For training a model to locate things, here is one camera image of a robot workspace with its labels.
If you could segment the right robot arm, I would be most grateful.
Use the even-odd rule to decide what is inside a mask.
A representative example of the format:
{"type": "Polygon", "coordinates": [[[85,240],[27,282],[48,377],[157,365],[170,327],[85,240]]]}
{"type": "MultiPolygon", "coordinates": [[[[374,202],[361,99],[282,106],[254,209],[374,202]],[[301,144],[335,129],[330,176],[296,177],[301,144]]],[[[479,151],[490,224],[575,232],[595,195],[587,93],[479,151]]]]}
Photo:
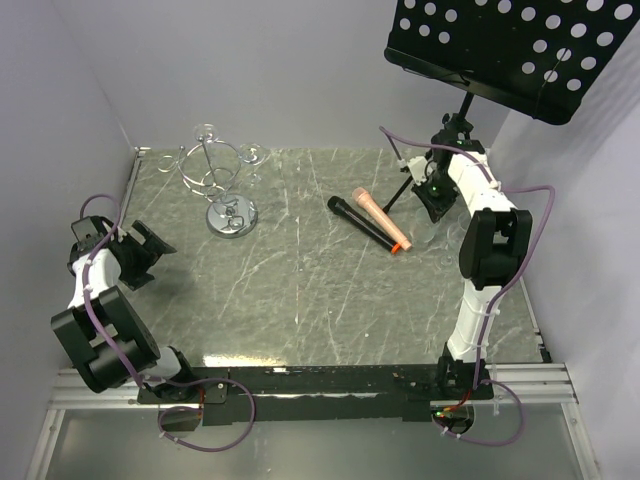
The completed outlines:
{"type": "Polygon", "coordinates": [[[454,399],[480,386],[488,332],[501,297],[524,266],[533,218],[509,200],[479,142],[455,140],[451,145],[426,148],[425,159],[410,160],[408,168],[414,180],[412,191],[430,220],[439,222],[459,198],[470,215],[458,251],[464,279],[462,302],[443,351],[446,368],[436,375],[439,392],[454,399]]]}

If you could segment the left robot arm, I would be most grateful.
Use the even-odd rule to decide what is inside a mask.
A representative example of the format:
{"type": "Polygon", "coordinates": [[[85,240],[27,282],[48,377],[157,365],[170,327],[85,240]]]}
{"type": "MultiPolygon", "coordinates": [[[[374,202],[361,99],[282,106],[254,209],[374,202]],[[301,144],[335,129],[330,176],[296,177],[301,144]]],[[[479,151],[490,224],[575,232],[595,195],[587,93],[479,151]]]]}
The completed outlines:
{"type": "Polygon", "coordinates": [[[132,230],[141,240],[103,216],[81,218],[71,229],[74,294],[51,327],[86,386],[102,393],[134,380],[161,398],[192,398],[198,379],[189,362],[176,348],[158,346],[119,288],[135,291],[151,282],[148,270],[176,249],[139,220],[132,230]]]}

